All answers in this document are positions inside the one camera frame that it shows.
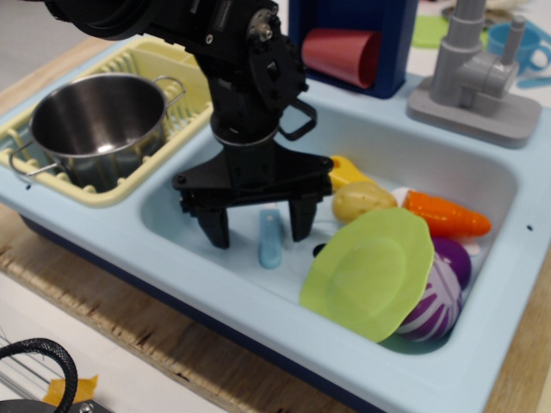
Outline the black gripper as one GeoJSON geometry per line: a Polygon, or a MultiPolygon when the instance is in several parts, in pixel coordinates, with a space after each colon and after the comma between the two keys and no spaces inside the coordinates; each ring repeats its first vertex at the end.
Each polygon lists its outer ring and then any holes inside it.
{"type": "Polygon", "coordinates": [[[227,209],[263,203],[287,202],[292,237],[309,237],[317,205],[331,193],[327,156],[292,151],[270,141],[253,148],[226,145],[204,163],[177,173],[173,188],[182,209],[197,216],[210,243],[230,246],[227,209]]]}

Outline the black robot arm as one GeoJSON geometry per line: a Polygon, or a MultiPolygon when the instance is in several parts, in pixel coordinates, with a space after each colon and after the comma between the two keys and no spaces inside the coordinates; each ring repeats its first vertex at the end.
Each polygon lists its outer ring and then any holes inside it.
{"type": "Polygon", "coordinates": [[[297,47],[282,33],[272,1],[49,1],[51,15],[104,40],[149,34],[182,46],[207,79],[210,120],[221,152],[177,174],[184,212],[216,247],[229,246],[227,211],[285,201],[295,241],[311,232],[318,204],[331,192],[328,157],[276,142],[288,108],[306,123],[284,136],[300,139],[317,124],[300,95],[308,88],[297,47]]]}

